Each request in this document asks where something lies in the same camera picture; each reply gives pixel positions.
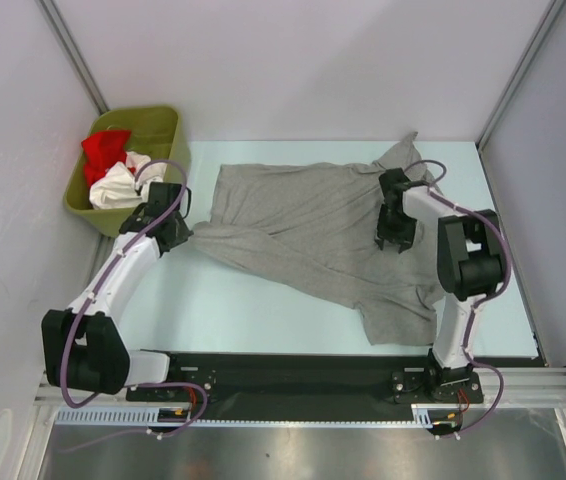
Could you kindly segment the grey t shirt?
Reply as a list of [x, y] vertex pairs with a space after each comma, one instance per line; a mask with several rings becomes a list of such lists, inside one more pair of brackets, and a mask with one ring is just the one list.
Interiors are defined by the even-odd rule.
[[358, 311], [372, 345], [425, 346], [437, 330], [436, 232], [419, 224], [412, 248], [378, 247], [379, 177], [407, 168], [432, 178], [410, 133], [369, 163], [221, 167], [210, 218], [194, 247], [246, 273]]

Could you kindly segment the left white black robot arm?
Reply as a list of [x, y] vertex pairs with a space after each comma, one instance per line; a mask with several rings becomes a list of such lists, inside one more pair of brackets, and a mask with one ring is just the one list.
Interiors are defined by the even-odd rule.
[[50, 384], [93, 394], [148, 384], [160, 398], [177, 397], [184, 376], [166, 353], [132, 349], [119, 324], [132, 295], [155, 263], [191, 236], [179, 211], [161, 223], [134, 214], [121, 226], [110, 256], [86, 289], [63, 310], [42, 319], [45, 372]]

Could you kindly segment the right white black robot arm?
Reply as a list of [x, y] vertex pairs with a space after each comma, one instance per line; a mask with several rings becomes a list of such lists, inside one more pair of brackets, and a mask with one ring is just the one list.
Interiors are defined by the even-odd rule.
[[446, 297], [436, 339], [421, 371], [397, 372], [391, 385], [398, 402], [461, 400], [461, 390], [478, 391], [472, 353], [480, 309], [509, 284], [511, 261], [493, 210], [472, 211], [452, 203], [425, 183], [384, 186], [376, 243], [403, 253], [414, 244], [416, 227], [436, 233], [437, 278]]

